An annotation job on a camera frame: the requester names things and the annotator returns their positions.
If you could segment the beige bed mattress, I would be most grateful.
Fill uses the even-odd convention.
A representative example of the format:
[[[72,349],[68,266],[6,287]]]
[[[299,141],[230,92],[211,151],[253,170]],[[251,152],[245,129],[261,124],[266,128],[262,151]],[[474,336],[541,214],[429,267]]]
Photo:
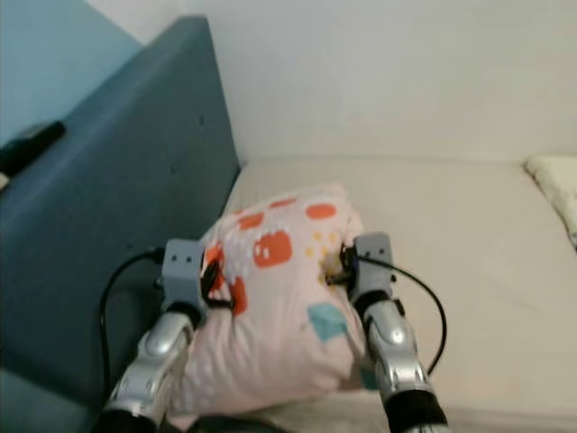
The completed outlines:
[[[577,433],[577,251],[518,165],[298,158],[242,169],[227,210],[338,184],[405,273],[393,292],[453,433]]]

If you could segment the teal upholstered headboard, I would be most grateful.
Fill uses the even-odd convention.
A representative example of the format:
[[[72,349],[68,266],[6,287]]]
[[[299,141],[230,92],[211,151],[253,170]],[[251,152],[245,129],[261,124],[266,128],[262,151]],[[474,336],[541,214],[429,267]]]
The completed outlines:
[[[5,373],[92,413],[108,278],[169,239],[198,239],[242,169],[209,21],[180,18],[65,119],[7,186],[0,248]]]

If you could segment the black remote control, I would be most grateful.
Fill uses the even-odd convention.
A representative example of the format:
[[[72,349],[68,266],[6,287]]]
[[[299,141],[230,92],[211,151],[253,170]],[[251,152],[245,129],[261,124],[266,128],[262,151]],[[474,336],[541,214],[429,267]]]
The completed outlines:
[[[0,150],[0,172],[8,178],[16,177],[32,165],[46,149],[66,135],[62,121],[49,121],[26,129]]]

